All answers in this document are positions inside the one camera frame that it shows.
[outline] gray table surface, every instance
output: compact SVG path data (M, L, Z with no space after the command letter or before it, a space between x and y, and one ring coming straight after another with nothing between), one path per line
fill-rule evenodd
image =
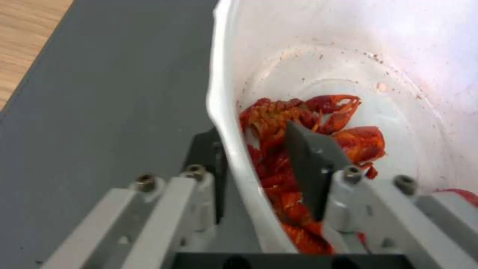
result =
M113 187L176 175L205 108L215 0L76 0L0 113L0 268L37 268ZM258 252L234 182L211 251Z

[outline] cooked crayfish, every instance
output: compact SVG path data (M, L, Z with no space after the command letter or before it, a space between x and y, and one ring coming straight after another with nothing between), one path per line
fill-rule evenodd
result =
M251 128L261 144L261 151L268 154L271 149L283 144L288 121L329 135L347 125L359 105L360 98L353 95L317 96L305 102L297 98L288 101L262 98L241 113L239 121L243 131ZM326 114L330 117L322 124Z
M250 129L260 143L260 149L248 145L248 150L263 190L284 231L301 252L329 254L333 249L321 237L321 223L314 221L302 204L283 146L286 124L294 121L314 132L332 135L348 158L373 179L378 172L372 161L385 155L382 133L375 126L342 130L360 104L359 97L346 94L317 96L307 101L262 98L239 117L242 130Z

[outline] wooden surface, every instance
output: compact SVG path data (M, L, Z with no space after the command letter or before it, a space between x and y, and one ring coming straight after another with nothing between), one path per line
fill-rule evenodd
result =
M0 110L72 0L0 0Z

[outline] screw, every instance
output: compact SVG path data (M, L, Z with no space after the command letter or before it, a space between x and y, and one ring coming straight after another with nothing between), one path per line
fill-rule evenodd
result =
M418 187L417 182L406 175L395 176L393 184L405 195L414 195Z
M344 167L344 180L350 184L357 184L362 179L362 172L360 168L355 165Z
M154 188L156 188L156 180L154 180L154 175L146 174L136 179L136 190L150 192L154 190Z
M202 181L206 174L206 168L199 164L193 164L186 167L185 174L189 178L195 178L197 181Z

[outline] gray plastic part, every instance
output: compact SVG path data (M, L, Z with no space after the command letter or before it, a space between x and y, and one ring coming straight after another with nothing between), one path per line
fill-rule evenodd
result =
M0 115L0 268L38 268L111 188L177 175L193 135L213 126L215 4L73 3ZM212 250L257 252L228 181Z
M478 209L454 192L420 196L415 203L464 251L478 261Z

